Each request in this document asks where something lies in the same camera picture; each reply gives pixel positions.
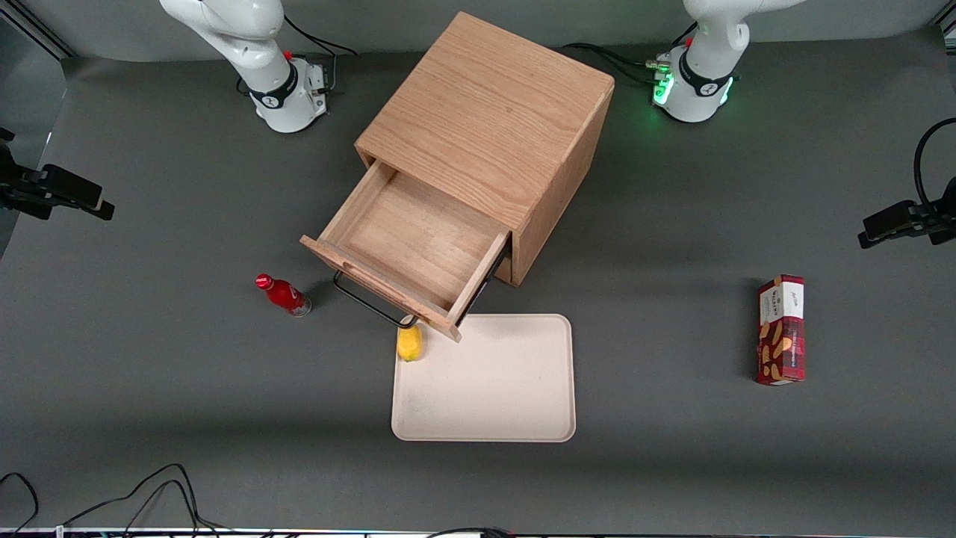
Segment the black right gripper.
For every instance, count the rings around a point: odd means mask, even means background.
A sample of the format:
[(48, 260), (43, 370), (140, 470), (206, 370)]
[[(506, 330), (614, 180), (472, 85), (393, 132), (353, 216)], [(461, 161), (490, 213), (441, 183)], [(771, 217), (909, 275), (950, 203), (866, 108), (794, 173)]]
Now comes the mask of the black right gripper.
[[(37, 219), (48, 220), (52, 207), (45, 195), (31, 180), (34, 170), (15, 163), (6, 142), (1, 143), (1, 203), (2, 208), (19, 211)], [(115, 214), (115, 205), (102, 200), (102, 187), (78, 174), (59, 166), (45, 166), (45, 186), (48, 193), (74, 203), (74, 208), (93, 217), (109, 221)]]

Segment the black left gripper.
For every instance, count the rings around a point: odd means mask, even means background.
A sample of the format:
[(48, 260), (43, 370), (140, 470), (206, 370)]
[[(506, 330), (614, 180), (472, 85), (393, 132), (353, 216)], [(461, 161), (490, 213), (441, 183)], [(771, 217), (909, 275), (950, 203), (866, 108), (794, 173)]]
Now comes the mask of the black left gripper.
[(863, 249), (873, 248), (887, 241), (899, 238), (918, 238), (929, 236), (934, 246), (942, 245), (955, 238), (955, 182), (952, 177), (947, 183), (943, 196), (930, 201), (925, 193), (922, 180), (919, 181), (919, 200), (925, 208), (928, 219), (933, 225), (923, 225), (919, 206), (912, 200), (899, 201), (864, 218), (863, 231), (858, 242)]

